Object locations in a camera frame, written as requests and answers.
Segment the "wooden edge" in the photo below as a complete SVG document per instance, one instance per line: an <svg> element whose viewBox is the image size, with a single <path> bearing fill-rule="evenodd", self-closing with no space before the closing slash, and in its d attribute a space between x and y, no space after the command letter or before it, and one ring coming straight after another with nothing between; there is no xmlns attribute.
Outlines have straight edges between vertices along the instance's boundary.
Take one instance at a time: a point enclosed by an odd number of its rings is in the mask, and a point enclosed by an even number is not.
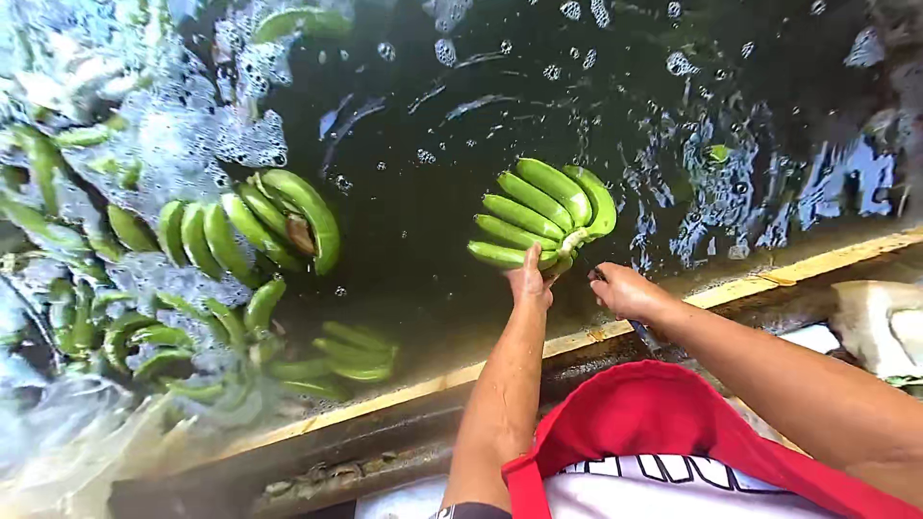
<svg viewBox="0 0 923 519"><path fill-rule="evenodd" d="M817 256L798 261L787 267L761 272L759 274L720 284L716 287L699 292L698 294L688 296L684 300L699 308L716 307L735 299L740 299L741 297L752 296L759 292L771 290L776 286L791 286L798 281L825 272L834 271L862 260L868 260L882 253L896 250L901 247L907 247L908 245L921 241L923 241L923 225L903 231L902 233L882 236L848 247L824 252ZM591 328L587 331L576 332L551 339L545 341L542 358L567 353L629 332L632 332L632 329L628 322L617 320L608 322L599 327ZM440 375L434 379L426 380L394 392L382 394L371 400L312 416L267 433L242 438L231 443L209 461L217 461L231 457L277 441L283 441L306 434L312 430L318 430L374 411L386 409L393 405L403 404L414 398L441 392L467 382L472 382L477 380L480 376L484 364L485 362L479 362L473 366L456 369L445 375Z"/></svg>

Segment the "green banana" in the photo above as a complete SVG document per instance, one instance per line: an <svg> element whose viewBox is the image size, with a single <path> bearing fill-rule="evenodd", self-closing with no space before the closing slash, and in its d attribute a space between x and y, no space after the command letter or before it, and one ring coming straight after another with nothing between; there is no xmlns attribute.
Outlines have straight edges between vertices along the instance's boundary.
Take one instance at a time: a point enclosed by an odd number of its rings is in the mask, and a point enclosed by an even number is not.
<svg viewBox="0 0 923 519"><path fill-rule="evenodd" d="M294 204L307 218L318 251L314 257L314 267L318 275L329 272L340 256L340 229L324 199L303 178L283 169L269 170L261 177L261 182L278 189L282 197Z"/></svg>
<svg viewBox="0 0 923 519"><path fill-rule="evenodd" d="M225 329L224 325L209 312L199 310L198 308L191 305L188 301L183 299L181 296L174 296L173 294L167 294L166 292L158 292L157 298L160 299L164 305L179 310L192 319L204 322L209 326L216 339L222 343L228 343L227 329Z"/></svg>
<svg viewBox="0 0 923 519"><path fill-rule="evenodd" d="M328 400L335 400L337 402L342 402L349 399L349 393L344 390L342 387L334 384L333 382L327 381L292 381L284 380L279 382L279 386L284 390L289 392L296 392L298 394L308 394L311 396L316 396L319 398L326 398Z"/></svg>
<svg viewBox="0 0 923 519"><path fill-rule="evenodd" d="M80 233L63 225L48 223L40 212L13 201L2 192L0 210L3 210L6 218L16 226L48 240L51 245L67 253L82 255L90 252Z"/></svg>
<svg viewBox="0 0 923 519"><path fill-rule="evenodd" d="M348 344L318 337L311 341L318 350L326 353L329 358L340 360L343 364L349 364L355 367L373 367L390 364L394 360L394 350L367 350L364 348L350 346Z"/></svg>
<svg viewBox="0 0 923 519"><path fill-rule="evenodd" d="M479 241L468 242L468 251L484 263L500 267L501 269L518 269L525 261L525 251L515 248L501 247L492 243ZM547 250L538 258L538 270L543 271L557 262L557 252Z"/></svg>
<svg viewBox="0 0 923 519"><path fill-rule="evenodd" d="M138 369L135 369L135 380L150 380L156 373L175 362L189 361L192 352L188 350L162 349L151 358L145 360Z"/></svg>
<svg viewBox="0 0 923 519"><path fill-rule="evenodd" d="M237 192L246 206L250 208L250 210L256 214L257 218L265 223L271 231L279 236L286 236L285 216L279 212L279 210L272 205L272 202L264 197L258 189L249 184L241 184Z"/></svg>
<svg viewBox="0 0 923 519"><path fill-rule="evenodd" d="M234 242L234 231L224 219L224 210L219 204L205 209L205 241L211 255L231 275L250 288L259 286L259 279L247 263L246 256Z"/></svg>
<svg viewBox="0 0 923 519"><path fill-rule="evenodd" d="M161 216L157 222L157 241L167 258L177 267L188 264L186 253L183 251L183 212L185 204L181 200L173 200L161 208Z"/></svg>
<svg viewBox="0 0 923 519"><path fill-rule="evenodd" d="M206 299L205 306L227 331L228 345L238 352L243 352L246 346L246 328L237 313L212 297Z"/></svg>
<svg viewBox="0 0 923 519"><path fill-rule="evenodd" d="M186 206L180 224L180 236L183 237L183 249L189 261L208 276L220 280L224 269L209 250L205 237L205 208L202 204L193 202Z"/></svg>
<svg viewBox="0 0 923 519"><path fill-rule="evenodd" d="M253 31L252 43L275 42L297 32L320 37L342 36L353 24L334 9L299 6L266 17Z"/></svg>
<svg viewBox="0 0 923 519"><path fill-rule="evenodd" d="M260 286L253 294L246 306L244 325L257 338L269 332L272 310L284 293L285 280L278 278Z"/></svg>
<svg viewBox="0 0 923 519"><path fill-rule="evenodd" d="M190 386L181 380L168 380L163 383L163 387L174 394L203 404L214 404L224 394L224 384L220 382L207 386Z"/></svg>
<svg viewBox="0 0 923 519"><path fill-rule="evenodd" d="M358 368L354 364L340 361L336 358L328 358L327 364L330 370L344 377L345 379L357 380L360 382L381 382L391 376L392 365L378 366L375 368Z"/></svg>
<svg viewBox="0 0 923 519"><path fill-rule="evenodd" d="M109 364L127 375L128 366L125 364L125 357L128 356L128 348L126 347L128 336L139 328L156 323L157 320L141 315L136 311L126 312L122 317L113 321L106 331L105 338L102 340L102 349L106 352L106 359L109 360Z"/></svg>
<svg viewBox="0 0 923 519"><path fill-rule="evenodd" d="M575 227L583 227L593 217L586 194L573 180L557 169L535 159L520 158L516 171L529 184L543 190L568 210Z"/></svg>
<svg viewBox="0 0 923 519"><path fill-rule="evenodd" d="M75 356L80 350L74 346L74 287L63 279L52 281L48 299L51 307L48 309L48 322L54 334L54 342L61 353Z"/></svg>
<svg viewBox="0 0 923 519"><path fill-rule="evenodd" d="M377 338L370 332L340 324L335 320L324 321L321 325L321 330L347 343L355 344L371 351L391 352L397 347L395 344L389 344Z"/></svg>
<svg viewBox="0 0 923 519"><path fill-rule="evenodd" d="M330 374L330 367L324 359L318 358L298 362L271 362L266 371L277 380L311 380Z"/></svg>
<svg viewBox="0 0 923 519"><path fill-rule="evenodd" d="M280 244L276 238L263 227L263 224L257 220L257 217L250 212L244 201L234 193L222 195L222 207L224 213L228 215L228 220L234 224L241 234L246 237L247 241L254 247L266 253L270 260L275 261L279 266L290 271L301 270L301 264L291 254L285 250L285 246Z"/></svg>
<svg viewBox="0 0 923 519"><path fill-rule="evenodd" d="M52 137L52 142L58 148L86 148L109 140L111 131L106 125L70 128Z"/></svg>
<svg viewBox="0 0 923 519"><path fill-rule="evenodd" d="M586 227L590 241L611 233L616 228L616 203L603 181L592 171L581 166L566 165L564 173L586 192L593 206L593 220Z"/></svg>
<svg viewBox="0 0 923 519"><path fill-rule="evenodd" d="M57 216L57 194L54 178L65 174L64 161L54 144L39 130L25 125L13 125L16 142L26 152L29 171L42 193L45 214Z"/></svg>
<svg viewBox="0 0 923 519"><path fill-rule="evenodd" d="M574 221L570 218L568 210L557 203L541 189L529 184L509 171L497 177L497 183L511 197L524 204L526 207L554 222L564 232L574 228Z"/></svg>
<svg viewBox="0 0 923 519"><path fill-rule="evenodd" d="M131 334L128 343L132 346L148 343L157 346L192 347L192 339L186 331L165 324L151 324L136 330Z"/></svg>
<svg viewBox="0 0 923 519"><path fill-rule="evenodd" d="M484 207L501 220L517 225L526 231L553 240L564 238L564 231L541 214L499 195L484 195Z"/></svg>
<svg viewBox="0 0 923 519"><path fill-rule="evenodd" d="M93 325L93 289L86 282L79 282L74 290L74 327L72 341L77 350L89 351L96 347L96 327Z"/></svg>
<svg viewBox="0 0 923 519"><path fill-rule="evenodd" d="M159 250L154 240L150 239L148 226L135 217L134 214L114 204L106 206L109 215L109 225L122 245L135 252L154 252Z"/></svg>
<svg viewBox="0 0 923 519"><path fill-rule="evenodd" d="M533 243L538 242L542 246L542 250L554 250L557 248L556 241L530 233L489 214L476 214L474 223L488 234L514 247L529 248Z"/></svg>

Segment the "banana stem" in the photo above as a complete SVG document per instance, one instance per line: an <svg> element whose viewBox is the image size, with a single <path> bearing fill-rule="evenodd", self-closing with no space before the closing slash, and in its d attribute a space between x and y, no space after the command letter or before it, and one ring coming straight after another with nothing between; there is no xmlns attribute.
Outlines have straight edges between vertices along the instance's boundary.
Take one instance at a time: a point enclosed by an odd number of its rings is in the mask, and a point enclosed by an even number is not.
<svg viewBox="0 0 923 519"><path fill-rule="evenodd" d="M576 231L567 235L564 241L561 242L561 248L557 250L558 257L563 259L570 256L570 252L589 237L590 232L585 227L578 227Z"/></svg>

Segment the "banana bunch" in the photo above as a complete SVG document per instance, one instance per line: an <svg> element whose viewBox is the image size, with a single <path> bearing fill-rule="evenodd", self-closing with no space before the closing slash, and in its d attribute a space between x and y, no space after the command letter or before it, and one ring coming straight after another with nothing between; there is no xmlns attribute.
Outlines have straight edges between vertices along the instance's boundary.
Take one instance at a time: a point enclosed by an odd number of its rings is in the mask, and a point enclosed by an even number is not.
<svg viewBox="0 0 923 519"><path fill-rule="evenodd" d="M494 243L469 241L468 251L485 263L516 269L525 251L542 246L538 268L559 274L573 265L577 248L608 235L616 226L616 204L603 182L590 170L564 166L564 173L535 159L520 158L518 176L505 171L497 178L511 197L484 195L490 214L474 223Z"/></svg>
<svg viewBox="0 0 923 519"><path fill-rule="evenodd" d="M287 361L285 342L270 329L272 310L285 292L285 281L279 277L261 286L244 314L246 333L256 341L250 347L253 364L277 380L287 392L306 394L342 401L349 398L342 386L331 375L360 382L379 382L391 376L398 346L360 328L328 321L323 331L332 338L317 338L313 345L323 357Z"/></svg>
<svg viewBox="0 0 923 519"><path fill-rule="evenodd" d="M330 208L303 178L281 169L251 176L220 203L167 203L157 240L177 266L192 264L215 279L230 272L256 288L259 279L235 244L231 224L286 270L304 269L293 250L313 256L320 275L330 271L340 254L340 231Z"/></svg>

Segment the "submerged banana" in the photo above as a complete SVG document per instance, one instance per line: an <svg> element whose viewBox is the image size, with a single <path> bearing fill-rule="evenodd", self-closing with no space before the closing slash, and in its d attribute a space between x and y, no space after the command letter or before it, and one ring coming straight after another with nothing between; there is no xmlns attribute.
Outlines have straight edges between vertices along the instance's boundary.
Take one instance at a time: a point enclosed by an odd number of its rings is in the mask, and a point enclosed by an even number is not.
<svg viewBox="0 0 923 519"><path fill-rule="evenodd" d="M516 171L529 184L538 187L568 210L574 226L583 227L593 217L593 208L586 193L573 180L557 169L535 159L520 158Z"/></svg>

